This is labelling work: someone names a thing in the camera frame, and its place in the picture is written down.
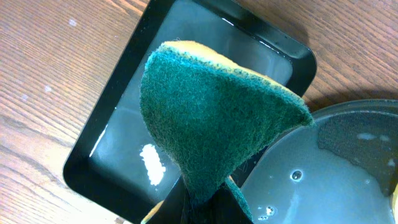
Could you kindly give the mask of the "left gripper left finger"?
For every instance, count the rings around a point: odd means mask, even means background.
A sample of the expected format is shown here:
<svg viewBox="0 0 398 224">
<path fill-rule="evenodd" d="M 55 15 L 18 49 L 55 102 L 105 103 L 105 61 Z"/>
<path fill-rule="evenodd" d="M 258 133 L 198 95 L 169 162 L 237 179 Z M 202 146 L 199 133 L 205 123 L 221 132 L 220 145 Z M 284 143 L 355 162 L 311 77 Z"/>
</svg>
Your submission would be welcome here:
<svg viewBox="0 0 398 224">
<path fill-rule="evenodd" d="M 160 208 L 149 219 L 149 224 L 187 224 L 189 202 L 189 193 L 182 177 L 180 177 Z"/>
</svg>

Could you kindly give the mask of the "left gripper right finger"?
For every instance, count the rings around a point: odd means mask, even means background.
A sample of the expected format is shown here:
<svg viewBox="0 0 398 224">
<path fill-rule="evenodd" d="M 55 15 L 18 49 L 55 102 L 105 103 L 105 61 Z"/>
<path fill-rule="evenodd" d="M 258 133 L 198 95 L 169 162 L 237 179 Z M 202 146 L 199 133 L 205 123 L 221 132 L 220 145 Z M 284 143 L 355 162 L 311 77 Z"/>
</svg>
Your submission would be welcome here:
<svg viewBox="0 0 398 224">
<path fill-rule="evenodd" d="M 226 183 L 210 199 L 208 216 L 211 224 L 252 224 Z"/>
</svg>

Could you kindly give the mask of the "green yellow sponge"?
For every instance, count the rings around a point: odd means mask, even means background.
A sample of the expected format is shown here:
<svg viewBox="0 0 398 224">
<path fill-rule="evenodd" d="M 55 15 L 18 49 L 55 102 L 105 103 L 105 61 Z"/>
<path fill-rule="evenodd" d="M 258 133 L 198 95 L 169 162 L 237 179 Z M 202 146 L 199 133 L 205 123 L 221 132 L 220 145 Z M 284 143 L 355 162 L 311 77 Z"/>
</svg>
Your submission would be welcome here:
<svg viewBox="0 0 398 224">
<path fill-rule="evenodd" d="M 230 190 L 252 218 L 231 174 L 280 134 L 314 123 L 300 96 L 191 40 L 163 42 L 150 54 L 140 109 L 156 145 L 180 169 L 188 218 L 202 223 L 219 189 Z"/>
</svg>

